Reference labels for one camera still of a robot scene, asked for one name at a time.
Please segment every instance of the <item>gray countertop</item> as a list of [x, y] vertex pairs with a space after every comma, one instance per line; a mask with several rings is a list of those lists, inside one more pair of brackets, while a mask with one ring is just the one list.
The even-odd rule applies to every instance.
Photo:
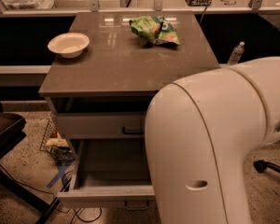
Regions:
[[[153, 46], [131, 32], [129, 19], [164, 16], [179, 46]], [[70, 32], [90, 39], [75, 59], [57, 57], [41, 88], [43, 97], [152, 96], [182, 77], [219, 68], [190, 11], [78, 13]]]

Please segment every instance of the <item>water bottle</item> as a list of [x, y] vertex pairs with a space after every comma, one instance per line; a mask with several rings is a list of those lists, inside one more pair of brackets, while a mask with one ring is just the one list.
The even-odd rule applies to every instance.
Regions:
[[240, 61], [242, 54], [245, 51], [244, 45], [245, 42], [241, 41], [240, 44], [233, 49], [230, 59], [227, 62], [228, 65], [237, 64]]

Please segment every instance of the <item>gray carpet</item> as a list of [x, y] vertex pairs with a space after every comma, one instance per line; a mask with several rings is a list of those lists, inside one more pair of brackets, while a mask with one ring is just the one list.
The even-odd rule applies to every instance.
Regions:
[[[24, 131], [27, 137], [2, 160], [1, 164], [17, 180], [34, 188], [56, 194], [62, 188], [60, 178], [55, 178], [58, 169], [54, 159], [39, 151], [50, 112], [43, 102], [30, 104], [4, 103], [6, 111], [17, 112], [27, 120]], [[257, 173], [253, 168], [256, 160], [266, 160], [280, 165], [280, 142], [251, 152], [245, 160], [245, 181], [253, 224], [280, 224], [280, 174], [267, 170]], [[66, 172], [73, 170], [71, 164]], [[50, 203], [52, 195], [29, 189]], [[91, 220], [99, 215], [98, 208], [84, 209], [80, 216]], [[62, 204], [54, 211], [47, 223], [71, 223], [74, 211]], [[36, 223], [40, 213], [13, 193], [0, 186], [0, 223]], [[82, 223], [76, 217], [73, 223]], [[131, 212], [123, 208], [103, 208], [98, 224], [159, 224], [158, 210], [149, 208], [143, 212]]]

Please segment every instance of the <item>desk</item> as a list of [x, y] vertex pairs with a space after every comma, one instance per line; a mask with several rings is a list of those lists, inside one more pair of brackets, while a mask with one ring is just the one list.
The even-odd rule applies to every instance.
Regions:
[[[131, 32], [129, 19], [164, 16], [180, 46], [152, 46]], [[87, 51], [57, 57], [41, 88], [53, 121], [76, 156], [68, 207], [142, 208], [154, 200], [144, 147], [147, 107], [162, 87], [219, 68], [189, 11], [77, 14], [71, 32], [90, 38]]]

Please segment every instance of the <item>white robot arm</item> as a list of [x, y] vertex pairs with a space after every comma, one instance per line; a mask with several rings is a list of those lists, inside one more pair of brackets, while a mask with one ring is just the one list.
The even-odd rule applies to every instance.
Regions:
[[166, 86], [146, 118], [146, 148], [162, 224], [251, 224], [244, 159], [280, 140], [280, 57]]

